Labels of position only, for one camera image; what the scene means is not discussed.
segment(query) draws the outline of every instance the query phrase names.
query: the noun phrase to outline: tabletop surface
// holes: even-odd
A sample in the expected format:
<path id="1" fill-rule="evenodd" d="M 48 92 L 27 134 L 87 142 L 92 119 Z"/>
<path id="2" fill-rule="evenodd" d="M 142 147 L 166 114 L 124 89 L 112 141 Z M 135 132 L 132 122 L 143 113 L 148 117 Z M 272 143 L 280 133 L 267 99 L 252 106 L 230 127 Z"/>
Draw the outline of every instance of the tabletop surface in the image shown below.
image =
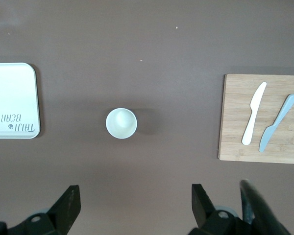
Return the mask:
<path id="1" fill-rule="evenodd" d="M 69 234 L 186 235 L 191 184 L 241 215 L 250 179 L 294 235 L 294 164 L 218 159 L 225 74 L 294 75 L 294 0 L 0 1 L 0 63 L 36 71 L 41 131 L 0 140 L 0 220 L 80 186 Z M 125 140 L 106 130 L 137 117 Z"/>

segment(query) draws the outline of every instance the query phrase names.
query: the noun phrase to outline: blue knife handle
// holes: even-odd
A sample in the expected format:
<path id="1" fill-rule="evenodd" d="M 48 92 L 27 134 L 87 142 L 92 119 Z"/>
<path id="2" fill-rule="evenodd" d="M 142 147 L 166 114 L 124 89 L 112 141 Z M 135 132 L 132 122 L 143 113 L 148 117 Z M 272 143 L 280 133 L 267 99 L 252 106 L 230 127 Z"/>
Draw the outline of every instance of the blue knife handle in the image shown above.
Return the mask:
<path id="1" fill-rule="evenodd" d="M 282 121 L 282 119 L 284 118 L 286 113 L 290 110 L 290 108 L 293 106 L 293 104 L 294 104 L 294 94 L 290 94 L 286 98 L 278 116 L 276 117 L 276 119 L 273 123 L 273 126 L 277 126 L 280 124 L 280 122 Z"/>

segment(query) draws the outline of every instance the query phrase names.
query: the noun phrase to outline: white knife handle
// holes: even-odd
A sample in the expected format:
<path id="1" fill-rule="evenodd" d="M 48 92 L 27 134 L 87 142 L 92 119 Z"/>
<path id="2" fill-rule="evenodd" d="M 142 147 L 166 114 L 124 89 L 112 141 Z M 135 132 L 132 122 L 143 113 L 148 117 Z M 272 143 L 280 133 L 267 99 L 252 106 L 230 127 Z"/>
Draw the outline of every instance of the white knife handle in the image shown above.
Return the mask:
<path id="1" fill-rule="evenodd" d="M 246 127 L 246 130 L 243 135 L 242 144 L 249 145 L 251 142 L 251 137 L 253 136 L 254 125 L 256 120 L 257 113 L 252 112 Z"/>

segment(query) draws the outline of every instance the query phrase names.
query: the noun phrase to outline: white tray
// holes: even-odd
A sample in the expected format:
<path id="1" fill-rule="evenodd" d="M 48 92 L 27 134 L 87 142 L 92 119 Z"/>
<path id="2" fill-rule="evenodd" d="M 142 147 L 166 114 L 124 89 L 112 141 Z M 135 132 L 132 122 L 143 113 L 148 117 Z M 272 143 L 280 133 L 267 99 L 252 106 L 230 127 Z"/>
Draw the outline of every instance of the white tray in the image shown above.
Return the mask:
<path id="1" fill-rule="evenodd" d="M 31 139 L 40 131 L 35 70 L 0 64 L 0 139 Z"/>

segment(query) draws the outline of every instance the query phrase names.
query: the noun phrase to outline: white cup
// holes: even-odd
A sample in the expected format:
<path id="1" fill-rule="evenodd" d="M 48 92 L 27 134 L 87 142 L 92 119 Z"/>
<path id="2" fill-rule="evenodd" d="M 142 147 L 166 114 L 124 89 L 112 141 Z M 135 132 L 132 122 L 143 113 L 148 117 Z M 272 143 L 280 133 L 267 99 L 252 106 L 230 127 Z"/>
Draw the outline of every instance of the white cup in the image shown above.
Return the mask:
<path id="1" fill-rule="evenodd" d="M 132 111 L 125 108 L 117 108 L 108 114 L 106 127 L 113 137 L 126 139 L 135 133 L 137 119 Z"/>

